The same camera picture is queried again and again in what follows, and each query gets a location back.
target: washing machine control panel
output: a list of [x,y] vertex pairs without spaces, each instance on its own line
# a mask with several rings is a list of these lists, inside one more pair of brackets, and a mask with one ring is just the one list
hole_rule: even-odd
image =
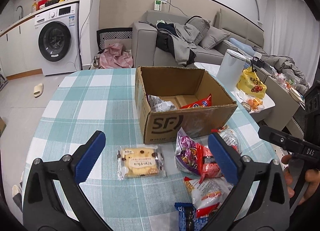
[[56,20],[64,16],[74,15],[77,9],[76,3],[70,5],[63,5],[61,7],[53,8],[51,10],[45,11],[36,15],[35,17],[35,26],[43,24],[50,20]]

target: blue gripper pad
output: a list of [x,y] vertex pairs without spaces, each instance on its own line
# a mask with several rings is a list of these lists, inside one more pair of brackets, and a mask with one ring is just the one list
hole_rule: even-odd
[[210,134],[208,137],[208,147],[209,147],[215,161],[218,163],[218,165],[221,169],[221,172],[223,173],[227,182],[229,182],[233,185],[236,185],[239,181],[237,166],[234,163],[234,161],[231,159],[229,153],[221,145],[219,139],[221,139],[223,141],[223,139],[221,137],[217,138],[217,136],[215,136],[214,134]]
[[103,132],[100,132],[84,152],[78,164],[75,166],[74,179],[77,184],[87,180],[87,177],[89,176],[94,164],[96,163],[105,146],[106,136]]

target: washing machine door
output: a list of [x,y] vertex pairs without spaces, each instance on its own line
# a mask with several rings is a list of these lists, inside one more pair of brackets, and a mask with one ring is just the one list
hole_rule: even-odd
[[50,22],[42,28],[38,43],[42,56],[46,60],[57,62],[68,53],[71,45],[71,34],[65,24]]

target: floor tile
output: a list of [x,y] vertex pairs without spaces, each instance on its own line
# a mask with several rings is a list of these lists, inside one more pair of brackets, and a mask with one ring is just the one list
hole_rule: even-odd
[[[68,74],[35,75],[8,82],[0,91],[0,116],[7,124],[0,137],[4,193],[9,209],[22,222],[22,213],[12,200],[12,186],[19,185],[34,132],[58,85]],[[44,84],[43,94],[33,97],[33,89]]]

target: gray pillow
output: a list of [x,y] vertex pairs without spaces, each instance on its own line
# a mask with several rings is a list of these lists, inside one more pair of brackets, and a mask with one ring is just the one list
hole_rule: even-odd
[[200,34],[198,35],[198,37],[195,39],[195,42],[194,42],[196,45],[198,45],[199,42],[204,38],[208,30],[210,29],[210,21],[198,16],[194,16],[194,17],[191,17],[187,21],[187,23],[193,25],[199,30]]
[[230,33],[219,30],[213,26],[210,26],[206,36],[202,39],[199,45],[204,49],[212,49],[220,42],[228,38]]

